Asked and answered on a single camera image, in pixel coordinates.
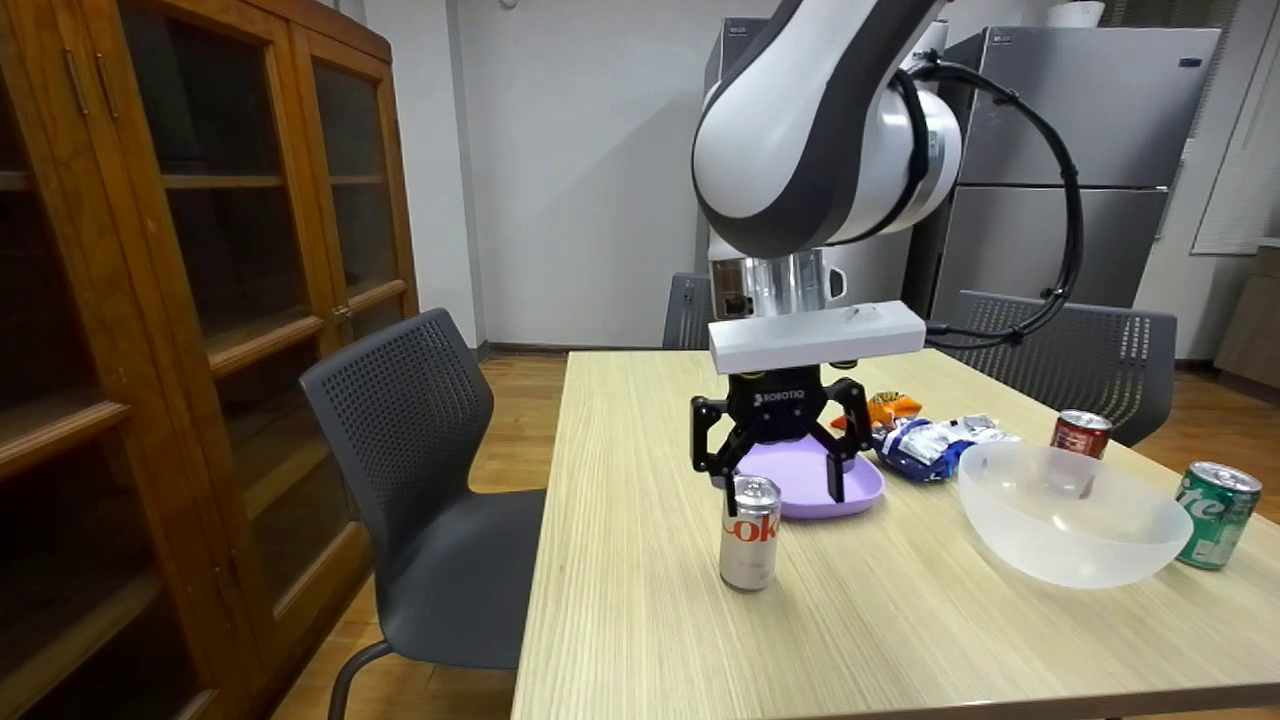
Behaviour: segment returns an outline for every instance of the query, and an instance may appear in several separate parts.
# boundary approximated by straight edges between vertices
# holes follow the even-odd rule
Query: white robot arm
[[[923,222],[960,169],[944,100],[894,72],[938,0],[785,0],[707,91],[691,184],[745,258]]]

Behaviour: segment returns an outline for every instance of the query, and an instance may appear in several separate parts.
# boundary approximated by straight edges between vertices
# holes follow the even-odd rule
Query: white wall
[[[446,307],[479,345],[455,72],[443,0],[358,0],[368,28],[396,51],[398,153],[425,307]]]
[[[368,23],[363,0],[321,0],[321,3],[329,3],[329,8],[337,8],[337,11],[345,11],[345,18],[358,19],[358,23]]]
[[[1248,163],[1248,158],[1234,158],[1222,163],[1234,128],[1269,132],[1273,141],[1264,146],[1273,149],[1280,146],[1280,123],[1234,123],[1243,97],[1250,89],[1264,89],[1273,72],[1264,65],[1269,31],[1275,39],[1275,0],[1241,0],[1222,31],[1222,49],[1211,67],[1211,80],[1204,89],[1201,119],[1190,128],[1194,141],[1182,158],[1160,242],[1151,249],[1145,286],[1135,293],[1135,307],[1160,307],[1175,315],[1178,362],[1211,362],[1219,334],[1243,290],[1248,258],[1204,251],[1204,249],[1219,249],[1222,242],[1219,235],[1222,228],[1204,223],[1204,218],[1211,205],[1234,205],[1234,198],[1254,198],[1248,187],[1250,174],[1234,169],[1241,160]]]
[[[479,336],[654,345],[694,267],[686,141],[725,18],[774,0],[453,0]],[[951,3],[951,31],[1047,0]]]

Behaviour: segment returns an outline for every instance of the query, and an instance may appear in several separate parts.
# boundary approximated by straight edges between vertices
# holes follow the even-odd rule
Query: glass cabinet door
[[[321,37],[298,39],[303,89],[321,119],[321,198],[337,228],[348,336],[368,336],[417,307],[405,180],[390,123],[390,72]]]
[[[123,8],[208,354],[312,315],[265,39]]]
[[[11,61],[0,58],[0,715],[177,715],[200,680],[119,440],[138,420],[101,387]]]
[[[332,259],[288,28],[245,3],[220,18],[119,3],[119,28],[208,354],[212,393],[196,411],[220,423],[212,454],[245,519],[248,592],[276,667],[363,576],[363,540],[295,387],[332,330]]]

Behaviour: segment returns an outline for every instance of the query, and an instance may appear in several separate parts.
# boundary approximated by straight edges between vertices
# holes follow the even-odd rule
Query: wooden cabinet
[[[250,715],[368,572],[295,393],[417,313],[388,45],[0,0],[0,715]]]

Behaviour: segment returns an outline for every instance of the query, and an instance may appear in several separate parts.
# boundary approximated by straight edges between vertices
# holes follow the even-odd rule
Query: gray chair
[[[1032,313],[1038,299],[965,290],[951,325],[1008,334]],[[1175,321],[1162,313],[1065,305],[1025,345],[944,354],[1047,409],[1107,417],[1120,446],[1151,437],[1173,409]]]
[[[713,325],[713,281],[694,274],[676,274],[669,290],[662,347],[707,347]]]
[[[363,336],[298,387],[371,535],[382,627],[338,667],[329,715],[345,715],[353,678],[388,652],[511,674],[543,493],[469,493],[490,393],[453,315],[437,307]]]

